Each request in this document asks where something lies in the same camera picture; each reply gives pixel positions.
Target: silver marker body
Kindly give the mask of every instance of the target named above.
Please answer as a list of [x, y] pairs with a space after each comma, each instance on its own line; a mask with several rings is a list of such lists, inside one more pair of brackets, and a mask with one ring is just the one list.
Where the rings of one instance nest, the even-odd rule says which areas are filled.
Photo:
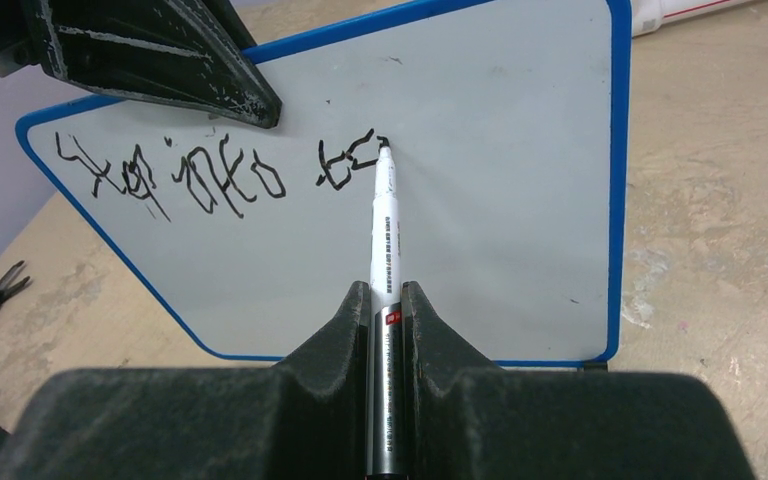
[[381, 138], [372, 200], [372, 318], [366, 376], [366, 474], [407, 473], [396, 166]]

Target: red label on marker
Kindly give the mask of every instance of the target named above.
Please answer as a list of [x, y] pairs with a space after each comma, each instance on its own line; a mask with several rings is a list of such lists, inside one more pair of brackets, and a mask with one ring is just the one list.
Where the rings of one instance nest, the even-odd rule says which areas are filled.
[[384, 318], [384, 325], [402, 323], [402, 312], [393, 312]]

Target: white pipe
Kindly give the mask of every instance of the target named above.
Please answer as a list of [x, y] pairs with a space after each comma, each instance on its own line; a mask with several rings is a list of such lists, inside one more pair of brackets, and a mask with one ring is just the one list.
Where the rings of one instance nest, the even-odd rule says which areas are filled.
[[631, 36], [652, 33], [671, 22], [752, 0], [632, 0]]

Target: brown floor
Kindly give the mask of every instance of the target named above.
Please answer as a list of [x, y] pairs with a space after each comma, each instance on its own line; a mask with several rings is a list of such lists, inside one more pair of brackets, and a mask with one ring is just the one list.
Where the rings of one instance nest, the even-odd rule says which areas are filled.
[[[268, 41], [392, 2], [241, 11]], [[615, 370], [695, 375], [768, 479], [768, 1], [633, 42], [622, 346]], [[0, 424], [76, 366], [235, 365], [202, 352], [55, 196], [0, 259], [35, 284], [0, 314]]]

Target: rounded blue corner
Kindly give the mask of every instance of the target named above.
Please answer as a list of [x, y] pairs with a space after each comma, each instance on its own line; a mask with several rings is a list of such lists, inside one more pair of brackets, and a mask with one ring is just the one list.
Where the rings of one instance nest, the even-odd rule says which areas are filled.
[[[293, 35], [247, 49], [245, 55], [255, 64], [300, 53], [331, 43], [366, 35], [405, 23], [449, 13], [493, 0], [414, 0], [333, 25]], [[631, 3], [629, 0], [606, 0], [611, 11], [611, 196], [609, 225], [608, 272], [608, 341], [605, 352], [592, 360], [495, 360], [502, 367], [569, 367], [576, 368], [588, 361], [608, 361], [619, 350], [620, 308], [622, 298], [622, 256], [625, 226], [625, 188], [628, 146], [628, 108], [631, 64]], [[113, 105], [122, 100], [102, 95], [89, 95], [77, 100], [29, 113], [16, 122], [16, 137], [22, 149], [52, 184], [63, 194], [87, 223], [99, 234], [123, 263], [137, 276], [151, 294], [184, 329], [202, 350], [225, 360], [276, 362], [281, 356], [231, 355], [217, 352], [201, 341], [183, 319], [172, 309], [154, 286], [136, 268], [125, 253], [113, 242], [90, 216], [72, 193], [63, 185], [31, 148], [30, 129], [36, 125]]]

